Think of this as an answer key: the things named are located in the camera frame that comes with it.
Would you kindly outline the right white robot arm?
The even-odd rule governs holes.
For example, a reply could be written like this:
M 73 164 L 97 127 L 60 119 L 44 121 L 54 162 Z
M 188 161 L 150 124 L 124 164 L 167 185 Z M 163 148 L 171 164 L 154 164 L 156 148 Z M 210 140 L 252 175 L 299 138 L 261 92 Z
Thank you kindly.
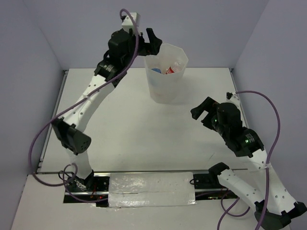
M 292 219 L 306 213 L 307 207 L 288 193 L 274 168 L 266 162 L 265 147 L 258 134 L 243 125 L 239 106 L 235 95 L 228 97 L 224 103 L 207 97 L 190 112 L 195 120 L 207 112 L 201 121 L 203 126 L 222 137 L 226 146 L 244 163 L 257 187 L 239 178 L 222 162 L 209 169 L 209 183 L 213 187 L 222 185 L 236 194 L 253 210 L 263 229 L 283 229 Z

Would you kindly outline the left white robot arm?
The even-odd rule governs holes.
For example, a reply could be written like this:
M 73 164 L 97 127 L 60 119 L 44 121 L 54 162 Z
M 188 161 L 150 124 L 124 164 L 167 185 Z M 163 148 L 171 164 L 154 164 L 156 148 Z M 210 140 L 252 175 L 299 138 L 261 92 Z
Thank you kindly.
M 159 53 L 162 40 L 152 28 L 147 28 L 146 32 L 148 43 L 143 34 L 135 35 L 131 29 L 115 31 L 108 41 L 108 51 L 97 64 L 88 87 L 77 101 L 78 105 L 52 122 L 57 139 L 67 150 L 71 163 L 78 168 L 73 183 L 83 191 L 94 185 L 94 171 L 87 153 L 92 140 L 84 131 L 101 102 L 127 74 L 134 58 Z

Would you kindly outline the blue label clear bottle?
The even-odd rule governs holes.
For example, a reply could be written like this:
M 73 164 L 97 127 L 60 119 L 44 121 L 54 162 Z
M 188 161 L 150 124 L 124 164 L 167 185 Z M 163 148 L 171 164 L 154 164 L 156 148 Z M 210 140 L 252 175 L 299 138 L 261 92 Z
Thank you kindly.
M 162 73 L 162 71 L 159 68 L 152 68 L 151 70 L 160 74 Z

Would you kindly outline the red label clear bottle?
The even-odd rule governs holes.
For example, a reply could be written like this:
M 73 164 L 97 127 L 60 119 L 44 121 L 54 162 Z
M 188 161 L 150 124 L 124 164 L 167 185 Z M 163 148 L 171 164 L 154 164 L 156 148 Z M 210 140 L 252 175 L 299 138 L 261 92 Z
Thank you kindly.
M 169 68 L 167 68 L 165 74 L 177 73 L 182 71 L 182 69 L 183 69 L 183 63 L 176 61 L 173 64 L 171 64 Z

